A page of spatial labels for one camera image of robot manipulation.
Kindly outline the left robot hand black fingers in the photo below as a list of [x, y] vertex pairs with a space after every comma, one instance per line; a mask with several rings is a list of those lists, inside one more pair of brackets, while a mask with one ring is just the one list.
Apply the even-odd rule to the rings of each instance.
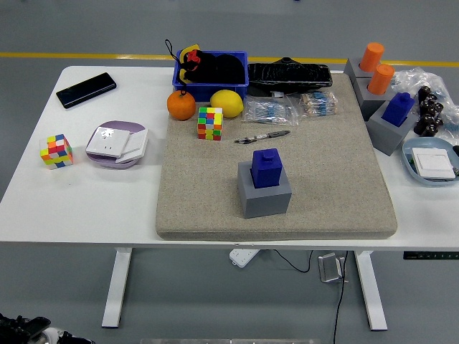
[[54, 328], [46, 317], [27, 318], [18, 315], [9, 318], [1, 315], [1, 343], [84, 343], [94, 340], [79, 337], [66, 330]]

